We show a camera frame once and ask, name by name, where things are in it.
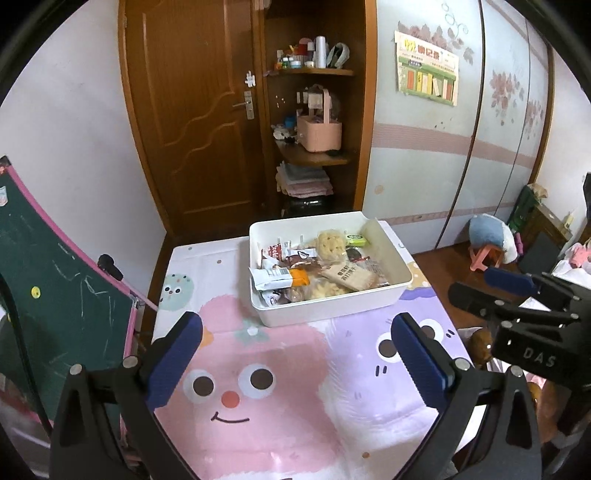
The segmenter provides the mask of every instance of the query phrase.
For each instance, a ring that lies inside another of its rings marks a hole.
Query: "plastic stool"
[[[501,260],[503,260],[503,250],[496,245],[487,244],[484,247],[481,247],[477,254],[474,253],[472,246],[468,248],[468,251],[470,252],[470,258],[472,259],[470,270],[473,272],[476,270],[485,271],[488,268],[483,263],[488,255],[490,255],[493,260],[496,260],[495,267],[498,267],[501,264]]]

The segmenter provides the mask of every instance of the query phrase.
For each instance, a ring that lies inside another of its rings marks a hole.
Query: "door handle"
[[[247,90],[244,92],[244,101],[240,103],[234,103],[233,107],[237,106],[244,106],[246,107],[246,118],[248,120],[252,120],[255,118],[255,109],[254,105],[252,104],[252,92]]]

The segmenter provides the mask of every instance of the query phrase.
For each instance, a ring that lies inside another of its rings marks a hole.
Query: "wooden floor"
[[[431,282],[433,290],[441,300],[443,307],[450,316],[456,328],[466,328],[483,326],[483,321],[463,310],[452,307],[447,299],[447,290],[449,286],[457,281],[461,281],[478,288],[482,291],[496,295],[500,298],[512,302],[521,302],[521,299],[515,295],[489,287],[484,282],[483,272],[470,270],[470,255],[468,253],[468,243],[457,244],[451,247],[440,248],[430,252],[413,255],[418,266],[421,268],[428,281]],[[515,264],[505,265],[512,271],[517,271]]]

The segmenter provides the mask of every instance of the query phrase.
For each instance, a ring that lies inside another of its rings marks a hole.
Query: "cartoon smile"
[[[221,419],[220,417],[218,417],[217,415],[219,414],[219,412],[217,411],[216,414],[210,419],[211,421],[214,420],[218,420],[218,421],[222,421],[224,423],[244,423],[245,421],[250,421],[250,419],[242,419],[242,420],[226,420],[226,419]]]

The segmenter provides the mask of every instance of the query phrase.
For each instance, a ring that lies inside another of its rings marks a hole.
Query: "metal screw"
[[[70,367],[70,375],[79,375],[82,372],[82,365],[74,364]]]
[[[523,377],[523,370],[518,365],[511,365],[511,373],[516,377]]]
[[[125,368],[133,368],[138,364],[138,358],[136,356],[130,355],[123,359],[123,366]]]
[[[470,370],[470,362],[468,360],[466,360],[465,358],[456,358],[453,363],[455,364],[455,366],[462,370],[462,371],[466,371],[466,370]]]

